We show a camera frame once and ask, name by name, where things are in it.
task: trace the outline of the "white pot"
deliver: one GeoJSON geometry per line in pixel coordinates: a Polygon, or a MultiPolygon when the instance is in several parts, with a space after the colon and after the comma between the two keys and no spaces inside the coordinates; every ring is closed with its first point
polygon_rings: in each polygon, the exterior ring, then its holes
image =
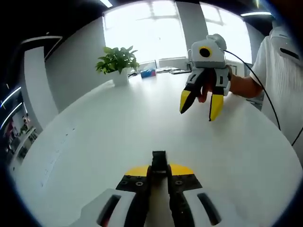
{"type": "Polygon", "coordinates": [[[127,72],[128,72],[127,68],[124,68],[122,69],[121,74],[119,73],[119,71],[110,73],[116,87],[128,84],[127,72]]]}

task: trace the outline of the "green leaves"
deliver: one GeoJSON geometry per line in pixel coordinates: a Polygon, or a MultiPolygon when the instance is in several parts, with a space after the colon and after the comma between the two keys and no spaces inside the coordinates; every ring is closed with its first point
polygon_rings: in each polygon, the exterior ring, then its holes
{"type": "Polygon", "coordinates": [[[103,72],[104,74],[119,71],[121,74],[124,68],[133,68],[137,70],[139,64],[134,55],[136,51],[130,52],[132,49],[133,46],[128,49],[122,47],[120,50],[117,47],[113,49],[106,46],[103,47],[103,51],[107,55],[98,58],[101,61],[96,64],[96,71],[103,72]]]}

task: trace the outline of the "ceiling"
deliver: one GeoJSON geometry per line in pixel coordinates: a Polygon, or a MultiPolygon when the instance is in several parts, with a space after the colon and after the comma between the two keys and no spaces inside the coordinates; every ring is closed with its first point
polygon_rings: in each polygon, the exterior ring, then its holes
{"type": "MultiPolygon", "coordinates": [[[[118,6],[133,0],[110,0],[113,6],[118,6]]],[[[197,0],[184,0],[198,3],[197,0]]],[[[204,0],[237,15],[258,9],[253,0],[204,0]]],[[[4,49],[1,50],[0,62],[0,97],[7,93],[8,84],[14,87],[18,81],[18,45],[21,41],[38,36],[59,35],[63,40],[92,20],[100,17],[107,10],[100,0],[27,0],[7,1],[1,13],[2,34],[7,34],[4,49]]],[[[265,17],[251,17],[245,20],[268,35],[271,21],[265,17]]]]}

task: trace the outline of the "bright window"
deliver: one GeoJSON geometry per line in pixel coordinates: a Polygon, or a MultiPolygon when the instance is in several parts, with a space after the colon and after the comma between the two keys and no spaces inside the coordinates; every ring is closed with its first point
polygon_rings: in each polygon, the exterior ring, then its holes
{"type": "Polygon", "coordinates": [[[104,15],[108,47],[134,46],[139,62],[180,58],[187,54],[175,3],[140,1],[111,9],[104,15]]]}
{"type": "MultiPolygon", "coordinates": [[[[236,54],[246,63],[251,62],[250,37],[241,17],[219,7],[201,3],[209,35],[220,34],[226,41],[227,50],[236,54]]],[[[226,59],[240,62],[231,54],[226,59]]]]}

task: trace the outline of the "white shirt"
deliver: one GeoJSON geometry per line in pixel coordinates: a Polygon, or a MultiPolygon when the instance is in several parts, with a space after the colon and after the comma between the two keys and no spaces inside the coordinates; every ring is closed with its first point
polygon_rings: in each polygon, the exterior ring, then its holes
{"type": "MultiPolygon", "coordinates": [[[[252,68],[276,110],[282,133],[293,143],[303,127],[303,68],[288,58],[283,58],[270,43],[267,36],[261,43],[256,62],[252,68]]],[[[262,112],[277,125],[275,114],[264,95],[262,112]]],[[[303,166],[303,132],[294,144],[303,166]]]]}

